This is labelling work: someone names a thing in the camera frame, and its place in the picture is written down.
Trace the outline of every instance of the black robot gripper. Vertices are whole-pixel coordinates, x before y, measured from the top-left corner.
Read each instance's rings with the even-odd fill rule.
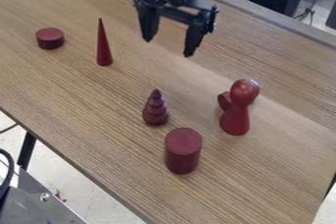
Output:
[[[139,12],[142,38],[150,42],[158,32],[160,17],[188,25],[185,40],[186,57],[194,55],[203,37],[214,31],[219,8],[209,0],[134,0]],[[196,14],[182,10],[187,7],[197,10]]]

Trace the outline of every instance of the wooden table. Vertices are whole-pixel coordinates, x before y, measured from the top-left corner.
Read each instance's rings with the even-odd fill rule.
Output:
[[[186,28],[163,20],[145,43],[132,0],[0,0],[0,7],[2,109],[144,220],[312,221],[336,164],[336,52],[314,28],[303,36],[289,18],[278,20],[287,28],[255,5],[259,11],[247,13],[223,2],[217,32],[185,59]],[[107,68],[94,58],[99,17],[115,59]],[[34,33],[50,26],[67,43],[44,51]],[[216,95],[241,78],[260,82],[262,95],[251,130],[234,138],[218,126]],[[155,87],[171,113],[160,128],[141,119]],[[188,176],[162,162],[163,140],[178,127],[204,139]]]

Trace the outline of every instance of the red wooden block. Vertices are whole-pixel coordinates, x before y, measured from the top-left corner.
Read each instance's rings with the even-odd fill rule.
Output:
[[[168,117],[167,104],[160,90],[156,88],[142,110],[142,118],[148,125],[158,126],[166,123]]]
[[[201,135],[190,128],[171,131],[165,140],[164,161],[175,174],[188,174],[195,170],[202,147]]]
[[[247,80],[236,81],[230,90],[232,103],[220,118],[224,132],[233,136],[244,135],[250,129],[248,106],[255,100],[253,84]]]
[[[42,28],[35,36],[38,46],[42,49],[55,49],[64,44],[64,34],[57,28]]]
[[[150,97],[148,99],[147,103],[152,107],[158,108],[158,107],[161,107],[165,104],[165,100],[164,100],[163,97],[160,98],[160,99],[154,99],[154,98]]]
[[[219,107],[226,111],[231,104],[230,92],[225,91],[217,96]]]
[[[109,66],[113,63],[110,46],[105,33],[104,24],[99,19],[98,27],[98,45],[97,45],[97,64],[100,66]]]
[[[159,116],[167,111],[167,104],[164,103],[161,107],[153,107],[150,106],[150,104],[146,104],[144,110],[148,112],[150,115]]]
[[[142,118],[148,124],[152,126],[159,126],[167,123],[169,118],[169,113],[166,110],[163,114],[154,116],[147,112],[145,109],[142,111]]]

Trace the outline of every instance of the table leg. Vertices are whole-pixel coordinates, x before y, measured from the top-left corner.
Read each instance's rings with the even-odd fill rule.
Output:
[[[18,159],[18,165],[24,169],[27,170],[30,158],[32,155],[33,148],[35,147],[36,138],[30,134],[26,133],[24,144],[21,148],[19,159]]]
[[[329,194],[330,190],[331,190],[332,187],[335,185],[335,183],[336,183],[336,173],[334,174],[334,178],[332,178],[332,181],[331,181],[331,183],[330,183],[330,185],[329,185],[329,188],[328,188],[327,192],[325,193],[324,198],[327,197],[327,195]]]

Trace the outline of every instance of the screw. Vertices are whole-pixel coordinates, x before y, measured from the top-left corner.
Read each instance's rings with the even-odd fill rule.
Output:
[[[41,201],[47,202],[50,199],[50,195],[47,193],[43,193],[41,197],[39,198]]]

